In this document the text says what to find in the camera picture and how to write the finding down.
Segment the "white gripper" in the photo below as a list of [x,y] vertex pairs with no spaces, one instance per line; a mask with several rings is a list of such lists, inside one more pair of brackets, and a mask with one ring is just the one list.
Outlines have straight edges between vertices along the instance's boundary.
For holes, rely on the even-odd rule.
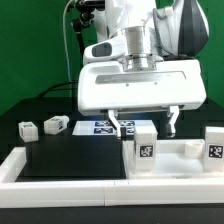
[[199,108],[206,98],[198,60],[187,56],[154,59],[153,70],[143,65],[126,71],[124,49],[102,42],[84,51],[84,67],[78,82],[78,109],[85,116],[108,112],[119,139],[126,128],[117,120],[118,113],[167,110],[167,136],[176,134],[180,110]]

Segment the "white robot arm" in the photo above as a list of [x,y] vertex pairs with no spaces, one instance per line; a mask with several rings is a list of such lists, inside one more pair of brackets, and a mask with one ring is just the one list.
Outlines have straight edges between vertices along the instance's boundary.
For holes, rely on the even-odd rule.
[[197,0],[79,0],[81,19],[95,25],[98,42],[87,47],[78,82],[78,109],[106,114],[119,138],[121,113],[165,111],[167,134],[175,134],[181,110],[206,98],[195,56],[206,45],[209,27]]

